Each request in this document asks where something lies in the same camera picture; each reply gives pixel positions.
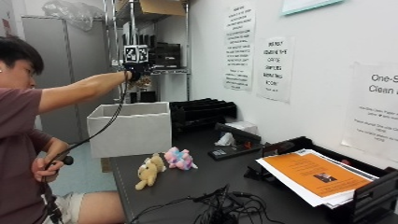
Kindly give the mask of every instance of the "pink stuffed toy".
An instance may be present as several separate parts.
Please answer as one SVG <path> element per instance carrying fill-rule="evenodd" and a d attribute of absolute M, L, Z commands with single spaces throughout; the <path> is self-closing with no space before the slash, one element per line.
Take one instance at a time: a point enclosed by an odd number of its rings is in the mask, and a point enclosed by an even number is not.
<path fill-rule="evenodd" d="M 180 151 L 176 147 L 172 147 L 166 153 L 164 158 L 170 163 L 170 168 L 180 168 L 182 170 L 190 170 L 191 167 L 199 169 L 194 163 L 194 158 L 190 155 L 190 151 L 186 149 Z"/>

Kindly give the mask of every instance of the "stuffed animal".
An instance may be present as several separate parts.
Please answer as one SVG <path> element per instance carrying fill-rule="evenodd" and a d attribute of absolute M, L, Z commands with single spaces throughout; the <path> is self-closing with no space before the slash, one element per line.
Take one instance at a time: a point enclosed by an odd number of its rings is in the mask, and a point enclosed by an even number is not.
<path fill-rule="evenodd" d="M 159 153 L 152 155 L 152 158 L 147 158 L 144 165 L 139 168 L 140 183 L 136 185 L 136 190 L 143 189 L 147 185 L 154 186 L 159 173 L 166 171 L 163 158 Z"/>
<path fill-rule="evenodd" d="M 166 166 L 164 166 L 164 161 L 163 161 L 163 158 L 160 156 L 160 153 L 155 153 L 150 160 L 151 160 L 152 163 L 156 164 L 158 169 L 159 169 L 159 173 L 164 172 L 166 171 Z"/>
<path fill-rule="evenodd" d="M 194 158 L 190 155 L 190 151 L 186 149 L 180 151 L 176 147 L 172 147 L 166 153 L 164 158 L 170 163 L 170 168 L 180 168 L 182 170 L 190 170 L 192 167 L 199 169 L 194 163 Z"/>
<path fill-rule="evenodd" d="M 154 186 L 155 181 L 158 180 L 159 168 L 155 163 L 148 160 L 146 164 L 139 168 L 139 179 L 140 183 L 136 185 L 136 190 Z"/>

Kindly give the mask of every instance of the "maroon shirt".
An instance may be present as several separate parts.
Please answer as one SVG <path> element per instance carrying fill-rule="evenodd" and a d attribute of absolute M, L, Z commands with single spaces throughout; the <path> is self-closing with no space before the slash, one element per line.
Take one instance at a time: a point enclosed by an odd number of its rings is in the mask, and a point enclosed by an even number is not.
<path fill-rule="evenodd" d="M 51 139 L 34 129 L 41 99 L 41 90 L 0 88 L 2 224 L 39 224 L 47 217 L 41 183 L 31 171 L 33 162 Z"/>

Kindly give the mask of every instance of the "person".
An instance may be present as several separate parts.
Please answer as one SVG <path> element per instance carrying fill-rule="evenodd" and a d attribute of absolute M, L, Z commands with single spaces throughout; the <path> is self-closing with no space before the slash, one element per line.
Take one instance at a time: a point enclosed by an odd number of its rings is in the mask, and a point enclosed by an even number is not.
<path fill-rule="evenodd" d="M 37 116 L 96 99 L 134 77 L 131 72 L 108 73 L 67 86 L 34 89 L 34 75 L 43 70 L 38 50 L 17 36 L 0 37 L 0 223 L 52 223 L 42 197 L 43 177 L 55 181 L 64 164 L 56 161 L 45 167 L 68 144 L 34 128 Z M 45 158 L 38 158 L 41 151 Z M 49 185 L 46 191 L 52 194 Z M 118 192 L 55 197 L 60 223 L 124 223 Z"/>

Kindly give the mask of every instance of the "stack of papers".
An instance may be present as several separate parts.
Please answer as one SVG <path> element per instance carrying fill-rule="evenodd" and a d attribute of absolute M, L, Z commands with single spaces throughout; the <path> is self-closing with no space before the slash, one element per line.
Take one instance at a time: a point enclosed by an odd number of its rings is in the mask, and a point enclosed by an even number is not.
<path fill-rule="evenodd" d="M 256 161 L 313 207 L 351 202 L 356 189 L 379 178 L 312 149 Z"/>

